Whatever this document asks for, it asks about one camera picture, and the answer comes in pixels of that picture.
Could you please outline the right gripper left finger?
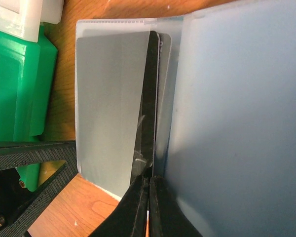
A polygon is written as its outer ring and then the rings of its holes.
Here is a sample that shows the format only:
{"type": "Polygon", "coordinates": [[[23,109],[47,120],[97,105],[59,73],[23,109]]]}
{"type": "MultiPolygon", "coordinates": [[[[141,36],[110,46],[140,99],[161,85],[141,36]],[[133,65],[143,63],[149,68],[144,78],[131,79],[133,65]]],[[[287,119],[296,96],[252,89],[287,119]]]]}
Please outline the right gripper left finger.
{"type": "Polygon", "coordinates": [[[137,176],[115,210],[91,237],[144,237],[147,227],[149,178],[137,176]]]}

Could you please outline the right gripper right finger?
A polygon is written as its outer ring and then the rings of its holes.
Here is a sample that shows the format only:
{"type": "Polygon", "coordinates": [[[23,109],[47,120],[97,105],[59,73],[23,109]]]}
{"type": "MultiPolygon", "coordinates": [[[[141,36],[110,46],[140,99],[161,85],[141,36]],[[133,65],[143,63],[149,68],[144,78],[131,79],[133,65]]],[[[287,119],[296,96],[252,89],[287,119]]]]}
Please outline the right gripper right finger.
{"type": "Polygon", "coordinates": [[[150,237],[202,236],[185,217],[166,180],[161,176],[150,178],[148,224],[150,237]]]}

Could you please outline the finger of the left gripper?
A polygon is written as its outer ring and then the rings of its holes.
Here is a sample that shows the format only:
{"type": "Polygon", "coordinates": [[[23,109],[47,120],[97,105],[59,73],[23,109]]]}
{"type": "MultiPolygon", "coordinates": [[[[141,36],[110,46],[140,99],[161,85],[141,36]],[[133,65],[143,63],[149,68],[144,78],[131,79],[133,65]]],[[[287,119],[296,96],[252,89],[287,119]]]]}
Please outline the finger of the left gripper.
{"type": "Polygon", "coordinates": [[[20,237],[77,175],[75,141],[0,142],[0,237],[20,237]],[[20,185],[20,166],[64,161],[35,191],[20,185]]]}

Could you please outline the teal card holder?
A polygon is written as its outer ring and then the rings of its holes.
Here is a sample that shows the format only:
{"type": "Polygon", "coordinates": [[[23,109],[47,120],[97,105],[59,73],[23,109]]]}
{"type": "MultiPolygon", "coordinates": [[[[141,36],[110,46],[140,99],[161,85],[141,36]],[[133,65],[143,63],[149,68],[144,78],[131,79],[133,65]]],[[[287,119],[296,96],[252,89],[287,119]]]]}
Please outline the teal card holder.
{"type": "Polygon", "coordinates": [[[75,44],[150,31],[160,38],[154,128],[138,123],[130,185],[163,177],[201,237],[296,237],[296,0],[79,20],[75,44]]]}

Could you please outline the white bin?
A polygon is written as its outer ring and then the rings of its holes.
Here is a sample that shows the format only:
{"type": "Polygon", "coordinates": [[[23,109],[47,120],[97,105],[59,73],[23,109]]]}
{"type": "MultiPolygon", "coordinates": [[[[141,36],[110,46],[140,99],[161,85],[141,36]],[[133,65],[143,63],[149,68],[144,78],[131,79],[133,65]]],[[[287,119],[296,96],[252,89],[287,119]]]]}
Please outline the white bin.
{"type": "Polygon", "coordinates": [[[37,42],[42,22],[61,21],[64,0],[0,0],[0,31],[37,42]]]}

